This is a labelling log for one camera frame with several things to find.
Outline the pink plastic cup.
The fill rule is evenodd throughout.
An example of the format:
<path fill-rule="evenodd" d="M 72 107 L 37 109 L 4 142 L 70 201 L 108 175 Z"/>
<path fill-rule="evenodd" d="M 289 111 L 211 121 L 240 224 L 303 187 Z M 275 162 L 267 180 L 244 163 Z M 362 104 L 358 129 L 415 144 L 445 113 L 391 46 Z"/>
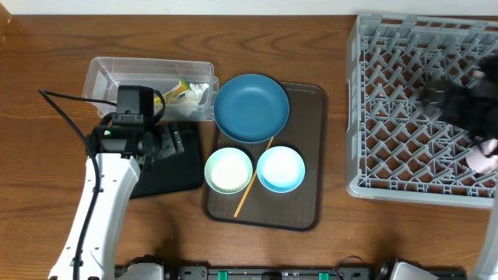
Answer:
<path fill-rule="evenodd" d="M 497 169 L 497 140 L 491 139 L 473 146 L 465 160 L 476 173 L 492 173 Z"/>

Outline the light blue bowl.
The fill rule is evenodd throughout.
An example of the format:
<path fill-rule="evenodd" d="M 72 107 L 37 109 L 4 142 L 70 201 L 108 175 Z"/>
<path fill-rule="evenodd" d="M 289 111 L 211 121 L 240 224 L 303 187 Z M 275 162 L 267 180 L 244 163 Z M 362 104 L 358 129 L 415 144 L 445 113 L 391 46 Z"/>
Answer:
<path fill-rule="evenodd" d="M 257 177 L 269 191 L 285 194 L 297 189 L 304 180 L 306 167 L 302 156 L 287 146 L 263 152 L 257 164 Z"/>

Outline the yellow green snack wrapper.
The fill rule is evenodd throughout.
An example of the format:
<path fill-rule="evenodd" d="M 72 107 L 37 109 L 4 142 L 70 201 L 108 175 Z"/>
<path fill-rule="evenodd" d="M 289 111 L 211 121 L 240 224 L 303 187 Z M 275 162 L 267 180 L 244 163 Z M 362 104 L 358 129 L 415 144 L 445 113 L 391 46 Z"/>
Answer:
<path fill-rule="evenodd" d="M 167 91 L 165 93 L 162 93 L 161 96 L 163 97 L 165 104 L 168 103 L 176 103 L 177 99 L 181 96 L 183 92 L 188 91 L 190 88 L 188 84 L 183 80 L 180 79 L 178 84 L 172 88 L 170 91 Z M 161 103 L 161 99 L 159 97 L 154 98 L 154 113 L 158 113 L 161 109 L 163 108 L 163 105 Z"/>

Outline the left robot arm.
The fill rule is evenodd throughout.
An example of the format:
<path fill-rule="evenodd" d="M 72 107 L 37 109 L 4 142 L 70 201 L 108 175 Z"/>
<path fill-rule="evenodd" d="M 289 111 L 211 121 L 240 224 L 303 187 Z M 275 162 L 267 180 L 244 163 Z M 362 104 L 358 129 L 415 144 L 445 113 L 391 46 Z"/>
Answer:
<path fill-rule="evenodd" d="M 113 279 L 116 251 L 129 198 L 143 170 L 184 151 L 176 128 L 160 123 L 165 110 L 153 101 L 162 94 L 145 86 L 119 86 L 116 110 L 85 136 L 52 100 L 41 96 L 67 121 L 82 141 L 86 176 L 82 197 L 65 247 L 51 279 Z"/>

